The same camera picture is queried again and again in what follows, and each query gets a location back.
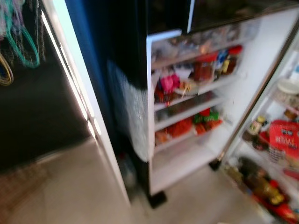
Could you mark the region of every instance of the red lid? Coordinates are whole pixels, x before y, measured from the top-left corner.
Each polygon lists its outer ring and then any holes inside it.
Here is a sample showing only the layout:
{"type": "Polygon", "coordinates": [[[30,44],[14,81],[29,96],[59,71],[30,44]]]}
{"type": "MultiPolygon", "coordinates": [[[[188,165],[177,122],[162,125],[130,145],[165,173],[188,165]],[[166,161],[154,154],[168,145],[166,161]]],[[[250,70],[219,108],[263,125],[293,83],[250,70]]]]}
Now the red lid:
{"type": "Polygon", "coordinates": [[[242,45],[237,45],[233,48],[228,49],[228,54],[229,55],[238,55],[242,52],[242,50],[243,50],[242,45]]]}
{"type": "Polygon", "coordinates": [[[211,108],[207,108],[204,111],[199,112],[201,116],[210,116],[211,108]]]}
{"type": "Polygon", "coordinates": [[[260,132],[259,137],[264,140],[265,142],[270,142],[270,138],[267,132],[260,132]]]}
{"type": "Polygon", "coordinates": [[[212,61],[216,61],[217,56],[218,56],[218,52],[214,52],[207,55],[201,55],[196,60],[201,62],[212,62],[212,61]]]}

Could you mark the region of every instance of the spice jar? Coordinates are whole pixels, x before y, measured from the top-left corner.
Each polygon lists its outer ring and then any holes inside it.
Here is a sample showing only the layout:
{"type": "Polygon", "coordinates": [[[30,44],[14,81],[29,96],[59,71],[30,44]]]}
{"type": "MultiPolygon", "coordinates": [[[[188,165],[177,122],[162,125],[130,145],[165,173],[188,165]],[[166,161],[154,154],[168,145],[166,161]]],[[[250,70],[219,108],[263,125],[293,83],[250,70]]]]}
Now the spice jar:
{"type": "Polygon", "coordinates": [[[243,49],[242,45],[238,45],[228,49],[228,56],[226,60],[223,62],[223,66],[222,66],[223,75],[228,75],[233,73],[239,61],[239,57],[242,52],[242,49],[243,49]]]}
{"type": "Polygon", "coordinates": [[[282,120],[285,121],[293,121],[297,118],[297,114],[293,113],[292,111],[286,109],[286,111],[284,112],[284,115],[282,117],[282,120]]]}
{"type": "Polygon", "coordinates": [[[193,79],[198,82],[213,80],[216,58],[217,53],[199,56],[195,63],[193,79]]]}
{"type": "Polygon", "coordinates": [[[258,137],[253,140],[252,146],[258,151],[264,151],[269,149],[269,133],[268,132],[260,132],[258,137]]]}
{"type": "Polygon", "coordinates": [[[253,141],[258,135],[261,127],[266,124],[266,118],[264,116],[258,116],[257,119],[243,133],[242,138],[244,141],[253,141]]]}

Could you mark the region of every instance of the black foot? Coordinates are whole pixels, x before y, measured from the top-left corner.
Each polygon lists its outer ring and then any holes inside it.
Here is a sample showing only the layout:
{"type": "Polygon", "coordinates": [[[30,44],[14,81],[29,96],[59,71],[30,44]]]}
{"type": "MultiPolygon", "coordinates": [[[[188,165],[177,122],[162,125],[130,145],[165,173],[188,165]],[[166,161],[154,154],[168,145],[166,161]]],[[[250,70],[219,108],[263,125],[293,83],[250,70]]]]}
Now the black foot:
{"type": "Polygon", "coordinates": [[[210,168],[212,168],[212,170],[216,171],[219,169],[221,165],[221,160],[218,159],[214,159],[212,162],[209,163],[210,168]]]}
{"type": "Polygon", "coordinates": [[[167,201],[166,195],[164,191],[160,191],[159,193],[155,194],[154,196],[147,195],[149,204],[153,209],[159,207],[163,203],[167,201]]]}

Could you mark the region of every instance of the bottle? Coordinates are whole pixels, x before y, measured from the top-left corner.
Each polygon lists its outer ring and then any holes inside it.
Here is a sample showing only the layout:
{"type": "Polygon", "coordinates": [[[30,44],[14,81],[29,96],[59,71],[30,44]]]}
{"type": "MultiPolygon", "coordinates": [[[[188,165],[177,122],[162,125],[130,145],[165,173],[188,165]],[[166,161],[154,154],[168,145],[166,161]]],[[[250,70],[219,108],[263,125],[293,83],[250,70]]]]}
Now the bottle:
{"type": "Polygon", "coordinates": [[[252,141],[252,146],[258,151],[269,150],[269,133],[260,132],[258,137],[252,141]]]}
{"type": "Polygon", "coordinates": [[[195,81],[201,83],[213,80],[214,63],[216,61],[217,54],[218,53],[212,53],[208,55],[202,55],[197,58],[193,77],[195,81]]]}
{"type": "Polygon", "coordinates": [[[222,71],[221,71],[222,75],[229,75],[233,73],[235,67],[238,64],[242,49],[243,47],[241,45],[228,49],[228,56],[223,62],[223,66],[222,66],[222,71]]]}
{"type": "Polygon", "coordinates": [[[274,180],[268,181],[259,175],[250,174],[246,179],[246,184],[250,186],[255,196],[271,205],[278,206],[285,202],[285,196],[276,187],[277,183],[274,180]]]}
{"type": "Polygon", "coordinates": [[[257,119],[243,133],[242,138],[244,141],[253,141],[258,135],[261,127],[265,125],[266,118],[264,116],[258,116],[257,119]]]}
{"type": "Polygon", "coordinates": [[[217,80],[222,74],[223,63],[228,56],[228,50],[221,50],[217,55],[215,62],[214,80],[217,80]]]}

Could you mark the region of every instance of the freezer door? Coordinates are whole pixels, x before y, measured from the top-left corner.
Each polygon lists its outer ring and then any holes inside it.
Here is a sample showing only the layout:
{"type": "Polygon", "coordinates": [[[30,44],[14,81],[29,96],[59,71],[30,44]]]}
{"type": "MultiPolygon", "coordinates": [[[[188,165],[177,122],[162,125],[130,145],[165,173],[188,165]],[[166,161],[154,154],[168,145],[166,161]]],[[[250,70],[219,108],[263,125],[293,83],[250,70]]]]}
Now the freezer door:
{"type": "Polygon", "coordinates": [[[71,89],[76,96],[79,108],[86,119],[85,123],[91,135],[98,143],[99,156],[103,155],[107,157],[122,191],[123,198],[129,205],[127,191],[80,50],[67,5],[64,0],[44,0],[43,3],[46,9],[46,12],[42,14],[43,22],[45,23],[55,51],[62,63],[62,67],[65,70],[71,89]]]}

